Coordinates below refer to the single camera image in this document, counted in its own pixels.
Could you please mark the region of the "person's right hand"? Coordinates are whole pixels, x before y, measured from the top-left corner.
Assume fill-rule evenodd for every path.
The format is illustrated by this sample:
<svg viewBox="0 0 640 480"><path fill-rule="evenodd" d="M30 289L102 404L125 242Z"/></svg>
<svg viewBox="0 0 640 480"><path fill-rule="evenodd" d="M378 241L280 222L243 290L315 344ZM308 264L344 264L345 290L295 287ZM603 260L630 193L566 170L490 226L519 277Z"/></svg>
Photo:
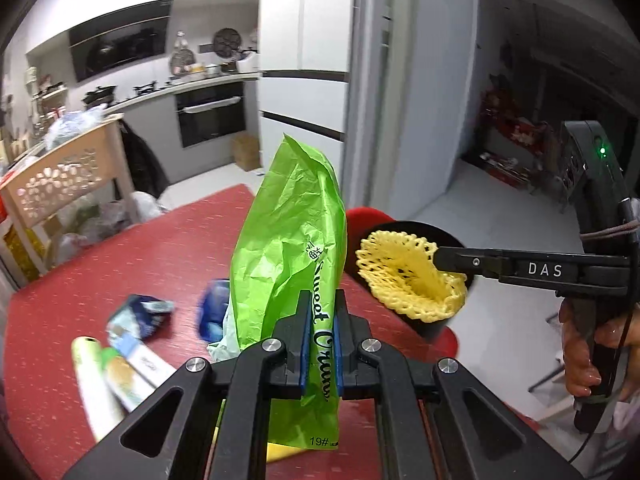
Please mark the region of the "person's right hand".
<svg viewBox="0 0 640 480"><path fill-rule="evenodd" d="M562 301L559 310L559 321L562 325L562 349L565 363L565 387L569 394L581 398L590 396L591 389L601 382L600 372L590 358L587 341L582 338L574 324L573 305L568 298ZM594 340L605 347L615 349L623 335L626 318L621 316L605 323L597 329ZM625 339L625 347L629 347L627 375L620 392L622 400L628 399L639 391L639 342L640 323L639 307L634 309L629 330Z"/></svg>

